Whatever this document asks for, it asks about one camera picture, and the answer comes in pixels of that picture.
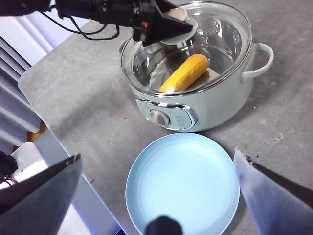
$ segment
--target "plate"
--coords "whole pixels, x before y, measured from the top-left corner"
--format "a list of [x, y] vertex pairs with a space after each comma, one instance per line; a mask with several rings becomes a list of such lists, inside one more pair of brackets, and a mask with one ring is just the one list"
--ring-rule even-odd
[[164, 136], [135, 160], [126, 205], [137, 230], [160, 216], [177, 221], [184, 235], [219, 235], [239, 202], [233, 162], [213, 140], [193, 133]]

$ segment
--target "table surface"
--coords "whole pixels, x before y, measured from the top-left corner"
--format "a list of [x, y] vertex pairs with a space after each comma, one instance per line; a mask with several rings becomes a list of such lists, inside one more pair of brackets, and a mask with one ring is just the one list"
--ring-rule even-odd
[[[200, 132], [233, 155], [239, 147], [258, 163], [313, 188], [313, 5], [311, 0], [226, 0], [246, 13], [254, 42], [270, 45], [271, 69], [255, 79], [244, 107], [229, 121]], [[95, 22], [83, 29], [98, 28]], [[111, 35], [114, 27], [101, 34]], [[128, 216], [125, 184], [137, 155], [171, 132], [139, 112], [120, 68], [122, 29], [112, 41], [73, 35], [30, 68], [19, 87], [69, 154], [80, 152], [84, 174], [126, 233], [138, 234]], [[266, 61], [257, 56], [256, 67]], [[243, 197], [224, 234], [258, 234]]]

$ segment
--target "cable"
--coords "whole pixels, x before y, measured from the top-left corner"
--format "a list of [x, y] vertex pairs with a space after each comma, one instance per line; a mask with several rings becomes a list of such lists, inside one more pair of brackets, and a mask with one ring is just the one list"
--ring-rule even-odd
[[10, 182], [8, 182], [7, 180], [3, 179], [3, 182], [6, 182], [9, 186], [12, 186]]
[[66, 28], [65, 26], [61, 25], [59, 22], [55, 21], [54, 19], [52, 19], [50, 16], [48, 16], [47, 14], [45, 14], [44, 12], [40, 12], [42, 15], [44, 15], [45, 17], [47, 17], [49, 20], [51, 20], [52, 22], [54, 22], [55, 24], [57, 24], [59, 27], [69, 31], [69, 32], [72, 32], [72, 33], [77, 33], [77, 34], [86, 34], [86, 35], [93, 35], [93, 34], [97, 34], [97, 33], [100, 33], [103, 29], [106, 28], [106, 24], [101, 27], [99, 30], [95, 31], [95, 32], [82, 32], [82, 31], [75, 31], [75, 30], [72, 30], [70, 28]]
[[72, 21], [72, 23], [74, 24], [74, 26], [77, 28], [77, 30], [79, 32], [81, 32], [81, 35], [88, 40], [94, 40], [94, 41], [111, 40], [111, 39], [117, 38], [119, 36], [119, 26], [116, 25], [116, 33], [112, 37], [109, 37], [109, 38], [90, 38], [90, 37], [87, 37], [86, 33], [81, 31], [78, 24], [74, 20], [74, 18], [72, 16], [69, 16], [69, 18]]

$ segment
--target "white radiator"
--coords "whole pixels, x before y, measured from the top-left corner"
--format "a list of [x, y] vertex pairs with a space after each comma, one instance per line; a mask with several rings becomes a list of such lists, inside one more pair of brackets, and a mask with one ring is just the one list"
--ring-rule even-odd
[[[47, 14], [75, 29], [69, 19], [59, 19], [56, 10]], [[88, 20], [76, 21], [82, 26]], [[0, 149], [5, 153], [26, 142], [28, 131], [35, 133], [40, 128], [40, 118], [17, 86], [20, 76], [71, 34], [39, 12], [0, 17]]]
[[0, 37], [0, 149], [12, 153], [26, 142], [27, 132], [38, 132], [40, 118], [17, 87], [30, 65]]

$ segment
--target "control dial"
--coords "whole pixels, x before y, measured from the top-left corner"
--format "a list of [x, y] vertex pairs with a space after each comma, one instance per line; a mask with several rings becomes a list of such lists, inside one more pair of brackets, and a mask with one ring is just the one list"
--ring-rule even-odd
[[160, 110], [152, 109], [150, 110], [150, 117], [152, 119], [152, 122], [156, 125], [162, 125], [166, 126], [170, 123], [169, 117]]

